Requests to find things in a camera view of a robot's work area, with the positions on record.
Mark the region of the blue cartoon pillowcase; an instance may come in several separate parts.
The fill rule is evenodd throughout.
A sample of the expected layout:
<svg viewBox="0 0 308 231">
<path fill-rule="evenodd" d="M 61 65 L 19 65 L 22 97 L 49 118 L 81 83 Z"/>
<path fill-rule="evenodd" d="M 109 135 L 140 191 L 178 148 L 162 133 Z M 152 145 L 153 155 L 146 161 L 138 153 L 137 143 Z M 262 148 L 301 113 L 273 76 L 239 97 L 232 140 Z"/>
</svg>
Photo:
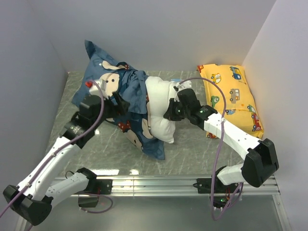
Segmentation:
<svg viewBox="0 0 308 231">
<path fill-rule="evenodd" d="M 79 106 L 90 94 L 91 80 L 103 82 L 105 100 L 103 117 L 119 127 L 127 138 L 144 154 L 157 160 L 165 159 L 164 143 L 150 132 L 149 95 L 145 81 L 148 76 L 126 62 L 114 59 L 105 50 L 86 40 L 89 64 L 82 84 L 72 104 Z"/>
</svg>

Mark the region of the aluminium mounting rail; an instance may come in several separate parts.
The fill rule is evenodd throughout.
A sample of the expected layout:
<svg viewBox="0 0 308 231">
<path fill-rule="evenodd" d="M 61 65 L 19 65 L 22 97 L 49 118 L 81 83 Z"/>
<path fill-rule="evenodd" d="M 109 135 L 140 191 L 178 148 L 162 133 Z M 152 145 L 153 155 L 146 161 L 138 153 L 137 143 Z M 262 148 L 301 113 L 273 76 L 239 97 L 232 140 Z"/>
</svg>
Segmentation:
<svg viewBox="0 0 308 231">
<path fill-rule="evenodd" d="M 158 197 L 158 196 L 210 196 L 209 193 L 199 193 L 193 184 L 198 178 L 210 178 L 206 175 L 158 175 L 158 176 L 98 176 L 97 180 L 112 181 L 110 196 Z M 274 176 L 271 176 L 259 188 L 244 183 L 242 195 L 280 195 L 280 190 Z"/>
</svg>

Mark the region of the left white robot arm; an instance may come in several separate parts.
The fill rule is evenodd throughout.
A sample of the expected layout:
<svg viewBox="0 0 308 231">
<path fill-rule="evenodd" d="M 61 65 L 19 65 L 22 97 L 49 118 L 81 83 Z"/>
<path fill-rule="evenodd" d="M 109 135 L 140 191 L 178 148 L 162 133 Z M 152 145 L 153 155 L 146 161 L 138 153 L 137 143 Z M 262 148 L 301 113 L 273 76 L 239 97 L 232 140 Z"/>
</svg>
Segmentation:
<svg viewBox="0 0 308 231">
<path fill-rule="evenodd" d="M 130 104 L 114 92 L 109 99 L 86 96 L 67 122 L 53 147 L 36 168 L 18 185 L 8 185 L 3 196 L 11 208 L 31 225 L 41 224 L 60 202 L 75 193 L 98 196 L 103 186 L 97 175 L 87 168 L 77 170 L 67 179 L 52 185 L 66 163 L 95 135 L 107 118 L 124 116 Z"/>
</svg>

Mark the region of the white pillow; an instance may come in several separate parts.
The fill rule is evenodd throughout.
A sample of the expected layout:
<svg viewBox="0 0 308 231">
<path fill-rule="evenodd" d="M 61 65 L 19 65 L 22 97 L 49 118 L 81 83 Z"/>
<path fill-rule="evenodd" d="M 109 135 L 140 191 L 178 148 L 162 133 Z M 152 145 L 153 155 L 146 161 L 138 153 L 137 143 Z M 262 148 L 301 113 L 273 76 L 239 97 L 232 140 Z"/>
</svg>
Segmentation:
<svg viewBox="0 0 308 231">
<path fill-rule="evenodd" d="M 174 143 L 176 125 L 174 121 L 163 118 L 167 111 L 170 98 L 178 99 L 174 90 L 176 81 L 162 80 L 160 77 L 147 77 L 145 81 L 148 102 L 146 103 L 148 120 L 143 121 L 142 127 L 148 126 L 144 135 L 153 136 L 166 143 Z"/>
</svg>

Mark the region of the yellow car print pillow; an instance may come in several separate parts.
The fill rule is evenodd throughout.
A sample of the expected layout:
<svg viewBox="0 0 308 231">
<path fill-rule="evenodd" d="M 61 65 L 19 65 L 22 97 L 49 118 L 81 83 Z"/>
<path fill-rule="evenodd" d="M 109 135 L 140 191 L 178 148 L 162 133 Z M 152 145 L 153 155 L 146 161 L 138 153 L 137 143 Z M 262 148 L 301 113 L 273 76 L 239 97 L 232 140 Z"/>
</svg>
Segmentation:
<svg viewBox="0 0 308 231">
<path fill-rule="evenodd" d="M 258 116 L 253 95 L 247 84 L 244 68 L 240 65 L 199 65 L 197 70 L 204 81 L 208 105 L 246 133 L 262 138 L 263 126 Z"/>
</svg>

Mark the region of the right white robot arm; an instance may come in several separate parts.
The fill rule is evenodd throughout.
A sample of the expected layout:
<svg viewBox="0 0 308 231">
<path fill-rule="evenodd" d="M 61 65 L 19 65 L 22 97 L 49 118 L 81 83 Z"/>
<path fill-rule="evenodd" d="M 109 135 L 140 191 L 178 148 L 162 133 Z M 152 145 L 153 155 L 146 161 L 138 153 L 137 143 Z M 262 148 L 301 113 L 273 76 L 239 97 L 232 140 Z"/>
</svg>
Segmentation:
<svg viewBox="0 0 308 231">
<path fill-rule="evenodd" d="M 176 98 L 169 100 L 164 118 L 171 121 L 187 119 L 201 130 L 212 133 L 230 146 L 243 159 L 243 164 L 215 169 L 211 192 L 223 192 L 236 183 L 258 188 L 278 169 L 274 143 L 254 137 L 231 122 L 209 105 L 201 105 L 192 89 L 176 89 Z"/>
</svg>

